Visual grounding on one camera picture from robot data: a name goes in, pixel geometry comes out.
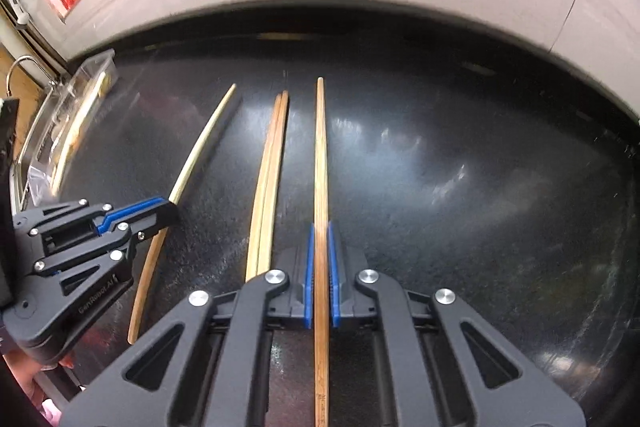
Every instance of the hand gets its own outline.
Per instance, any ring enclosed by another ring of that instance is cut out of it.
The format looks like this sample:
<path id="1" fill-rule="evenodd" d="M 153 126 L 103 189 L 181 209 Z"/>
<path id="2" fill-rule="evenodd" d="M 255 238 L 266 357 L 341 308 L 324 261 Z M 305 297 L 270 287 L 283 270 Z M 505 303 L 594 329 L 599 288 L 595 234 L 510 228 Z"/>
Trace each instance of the hand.
<path id="1" fill-rule="evenodd" d="M 14 349 L 8 352 L 4 356 L 4 361 L 6 365 L 9 366 L 9 370 L 11 370 L 15 380 L 24 391 L 24 394 L 30 398 L 34 406 L 40 409 L 42 407 L 42 401 L 44 400 L 44 391 L 41 390 L 40 386 L 33 379 L 44 366 L 40 362 L 33 360 L 20 349 Z M 71 354 L 68 354 L 60 360 L 60 365 L 74 367 Z"/>

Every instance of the chopstick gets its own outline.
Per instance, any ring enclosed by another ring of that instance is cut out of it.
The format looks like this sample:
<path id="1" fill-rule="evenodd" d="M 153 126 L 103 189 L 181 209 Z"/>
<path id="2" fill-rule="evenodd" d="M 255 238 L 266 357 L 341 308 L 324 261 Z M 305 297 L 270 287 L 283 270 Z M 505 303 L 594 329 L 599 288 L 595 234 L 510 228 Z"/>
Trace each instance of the chopstick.
<path id="1" fill-rule="evenodd" d="M 269 174 L 269 163 L 271 150 L 273 149 L 273 139 L 276 134 L 278 115 L 280 114 L 280 102 L 282 95 L 276 96 L 271 113 L 271 121 L 267 130 L 267 139 L 264 142 L 262 151 L 262 161 L 258 171 L 258 184 L 255 188 L 254 209 L 251 215 L 251 228 L 249 231 L 249 247 L 246 255 L 246 270 L 244 280 L 248 281 L 258 273 L 258 255 L 260 253 L 260 232 L 262 230 L 262 214 L 264 213 L 264 195 L 266 192 L 267 178 Z"/>
<path id="2" fill-rule="evenodd" d="M 271 113 L 271 121 L 264 143 L 258 184 L 255 189 L 254 209 L 252 212 L 249 248 L 247 252 L 246 272 L 248 281 L 260 273 L 267 272 L 271 266 L 271 246 L 273 243 L 273 224 L 275 221 L 280 163 L 284 145 L 284 130 L 287 123 L 289 93 L 283 91 L 276 96 Z"/>
<path id="3" fill-rule="evenodd" d="M 289 107 L 289 93 L 282 92 L 275 134 L 271 144 L 269 158 L 269 174 L 264 192 L 264 206 L 262 209 L 262 225 L 260 227 L 260 251 L 258 253 L 257 273 L 265 273 L 271 269 L 271 247 L 273 245 L 273 225 L 276 217 L 276 199 L 278 197 L 278 182 L 280 181 L 280 163 L 284 145 L 284 130 L 287 123 L 287 109 Z"/>
<path id="4" fill-rule="evenodd" d="M 187 161 L 182 166 L 182 170 L 178 175 L 178 179 L 175 182 L 174 188 L 169 195 L 169 201 L 171 201 L 172 203 L 178 204 L 178 202 L 180 201 L 180 197 L 184 192 L 184 188 L 187 186 L 187 182 L 189 181 L 189 177 L 193 172 L 196 161 L 202 153 L 202 150 L 204 149 L 207 138 L 220 120 L 220 117 L 224 113 L 225 107 L 227 106 L 235 90 L 236 84 L 233 84 L 218 104 L 218 107 L 209 118 L 209 121 L 207 121 L 207 124 L 201 131 L 200 136 L 198 136 L 196 143 L 193 145 L 193 148 L 191 149 L 191 152 L 187 157 Z M 146 296 L 149 292 L 149 287 L 151 286 L 151 279 L 153 277 L 154 270 L 156 269 L 156 264 L 158 263 L 158 256 L 160 255 L 160 250 L 162 248 L 162 244 L 164 243 L 164 238 L 166 237 L 166 232 L 167 229 L 162 229 L 158 234 L 154 236 L 154 238 L 151 240 L 149 251 L 146 254 L 145 266 L 143 267 L 142 274 L 140 275 L 140 282 L 138 282 L 136 297 L 133 302 L 133 309 L 131 311 L 129 333 L 127 335 L 129 344 L 133 344 L 138 339 L 138 336 L 140 334 L 140 323 L 142 322 L 142 315 L 145 310 Z"/>
<path id="5" fill-rule="evenodd" d="M 327 254 L 329 196 L 326 164 L 324 79 L 316 90 L 314 168 L 314 369 L 316 427 L 329 425 L 329 272 Z"/>

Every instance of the wooden chopstick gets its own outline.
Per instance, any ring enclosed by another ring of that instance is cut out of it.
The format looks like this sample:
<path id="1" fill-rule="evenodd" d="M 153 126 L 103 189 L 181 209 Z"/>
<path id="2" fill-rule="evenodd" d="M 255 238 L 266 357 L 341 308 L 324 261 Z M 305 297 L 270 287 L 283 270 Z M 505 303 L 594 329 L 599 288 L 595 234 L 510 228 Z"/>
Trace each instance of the wooden chopstick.
<path id="1" fill-rule="evenodd" d="M 280 181 L 280 163 L 284 146 L 284 130 L 287 123 L 287 109 L 289 107 L 289 93 L 282 92 L 275 134 L 271 144 L 269 157 L 269 171 L 264 193 L 264 207 L 262 209 L 262 225 L 260 227 L 260 250 L 256 275 L 271 269 L 271 247 L 273 245 L 273 225 L 276 217 L 276 198 L 278 197 L 278 182 Z"/>
<path id="2" fill-rule="evenodd" d="M 316 162 L 314 168 L 314 365 L 316 427 L 329 425 L 329 220 L 324 120 L 324 79 L 316 90 Z"/>
<path id="3" fill-rule="evenodd" d="M 180 197 L 184 192 L 184 188 L 187 186 L 187 181 L 189 180 L 189 176 L 193 172 L 193 168 L 196 165 L 196 161 L 204 146 L 207 142 L 207 138 L 213 131 L 213 128 L 216 126 L 218 121 L 220 120 L 221 115 L 224 113 L 225 107 L 227 106 L 229 100 L 231 99 L 234 91 L 236 90 L 236 84 L 233 84 L 226 92 L 226 95 L 218 104 L 218 107 L 213 112 L 209 121 L 204 126 L 204 129 L 198 136 L 196 143 L 193 145 L 189 156 L 187 157 L 187 161 L 182 166 L 182 170 L 178 175 L 178 179 L 175 182 L 174 188 L 169 195 L 169 201 L 172 203 L 178 204 L 180 201 Z M 151 279 L 154 274 L 154 270 L 156 269 L 156 264 L 158 263 L 158 256 L 160 255 L 160 250 L 162 248 L 162 244 L 164 243 L 164 238 L 166 237 L 167 229 L 162 229 L 158 234 L 154 236 L 151 240 L 151 245 L 149 246 L 149 251 L 146 254 L 145 266 L 142 269 L 142 274 L 140 275 L 140 282 L 138 282 L 138 289 L 136 289 L 136 298 L 133 302 L 133 309 L 131 311 L 131 320 L 129 322 L 129 333 L 127 334 L 127 340 L 129 344 L 133 344 L 140 334 L 140 323 L 142 322 L 142 315 L 145 310 L 146 303 L 146 295 L 149 292 L 149 287 L 151 286 Z"/>
<path id="4" fill-rule="evenodd" d="M 260 233 L 262 230 L 262 214 L 264 212 L 264 195 L 267 186 L 271 150 L 273 149 L 273 139 L 276 134 L 278 115 L 280 114 L 280 102 L 282 95 L 276 96 L 271 113 L 271 121 L 267 130 L 267 139 L 264 142 L 262 151 L 262 161 L 258 171 L 258 184 L 255 188 L 254 209 L 251 215 L 251 228 L 249 231 L 249 247 L 246 256 L 246 270 L 244 280 L 248 281 L 258 274 L 258 254 L 260 253 Z"/>

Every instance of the bamboo chopstick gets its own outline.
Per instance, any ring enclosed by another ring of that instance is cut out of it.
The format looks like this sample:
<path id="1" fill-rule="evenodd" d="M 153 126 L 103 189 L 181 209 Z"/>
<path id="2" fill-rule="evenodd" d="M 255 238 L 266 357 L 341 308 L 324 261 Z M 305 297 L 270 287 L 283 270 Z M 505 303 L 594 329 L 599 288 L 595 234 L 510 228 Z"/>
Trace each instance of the bamboo chopstick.
<path id="1" fill-rule="evenodd" d="M 244 280 L 248 281 L 260 273 L 267 272 L 271 266 L 271 245 L 273 241 L 273 223 L 275 221 L 280 163 L 284 145 L 284 129 L 287 123 L 289 93 L 283 91 L 276 96 L 271 122 L 264 143 L 258 184 L 255 189 L 254 209 L 252 212 L 249 248 L 247 252 Z"/>
<path id="2" fill-rule="evenodd" d="M 249 231 L 249 247 L 246 255 L 246 270 L 244 280 L 248 281 L 258 273 L 258 254 L 260 253 L 260 231 L 262 230 L 262 214 L 264 210 L 264 194 L 266 191 L 271 150 L 273 149 L 273 139 L 276 134 L 278 115 L 280 114 L 280 102 L 282 95 L 276 96 L 271 113 L 271 121 L 267 130 L 267 139 L 264 142 L 262 151 L 262 161 L 258 171 L 258 184 L 255 188 L 254 209 L 251 215 L 251 228 Z"/>
<path id="3" fill-rule="evenodd" d="M 227 106 L 235 90 L 236 84 L 233 84 L 218 104 L 218 107 L 209 118 L 209 121 L 207 121 L 207 124 L 204 126 L 204 129 L 200 133 L 200 136 L 198 136 L 196 143 L 193 145 L 193 148 L 191 149 L 191 152 L 187 157 L 187 161 L 182 166 L 182 170 L 178 175 L 178 179 L 175 182 L 174 188 L 169 195 L 169 201 L 171 201 L 172 203 L 178 204 L 178 202 L 180 201 L 180 197 L 184 192 L 184 188 L 187 185 L 189 176 L 191 176 L 191 173 L 193 172 L 196 161 L 202 153 L 202 150 L 204 149 L 207 138 L 220 120 L 220 116 L 223 114 L 225 107 Z M 140 334 L 140 323 L 142 322 L 142 315 L 145 310 L 146 295 L 149 292 L 149 286 L 151 286 L 151 279 L 153 277 L 154 270 L 156 269 L 156 264 L 158 263 L 158 256 L 160 255 L 160 250 L 162 248 L 162 244 L 164 243 L 164 238 L 166 237 L 166 232 L 167 229 L 162 229 L 158 234 L 154 236 L 154 238 L 151 240 L 149 251 L 146 254 L 145 266 L 143 267 L 142 274 L 140 275 L 140 282 L 138 282 L 138 288 L 136 289 L 136 298 L 133 302 L 133 309 L 131 311 L 129 333 L 127 335 L 129 344 L 133 344 L 138 339 L 138 335 Z"/>
<path id="4" fill-rule="evenodd" d="M 329 425 L 329 220 L 324 121 L 324 79 L 316 90 L 316 162 L 314 169 L 314 362 L 316 427 Z"/>
<path id="5" fill-rule="evenodd" d="M 284 145 L 284 129 L 287 122 L 289 107 L 289 93 L 282 92 L 275 136 L 271 144 L 269 171 L 264 193 L 264 207 L 262 210 L 262 225 L 260 227 L 260 251 L 258 254 L 257 273 L 268 272 L 271 269 L 271 247 L 273 245 L 273 224 L 276 217 L 276 198 L 278 197 L 278 182 L 280 180 L 280 163 Z"/>

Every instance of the clear plastic box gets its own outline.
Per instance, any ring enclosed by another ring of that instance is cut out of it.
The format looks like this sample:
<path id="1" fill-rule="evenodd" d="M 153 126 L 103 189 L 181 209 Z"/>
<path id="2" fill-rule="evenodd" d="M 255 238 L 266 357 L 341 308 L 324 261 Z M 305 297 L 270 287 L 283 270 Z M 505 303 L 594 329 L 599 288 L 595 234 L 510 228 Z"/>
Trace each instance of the clear plastic box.
<path id="1" fill-rule="evenodd" d="M 108 50 L 85 60 L 69 82 L 54 87 L 47 96 L 46 103 L 52 108 L 49 121 L 38 122 L 47 118 L 42 111 L 36 117 L 33 128 L 44 127 L 44 131 L 28 137 L 35 142 L 31 144 L 33 154 L 26 176 L 36 206 L 58 199 L 68 166 L 102 100 L 118 79 L 114 55 Z"/>

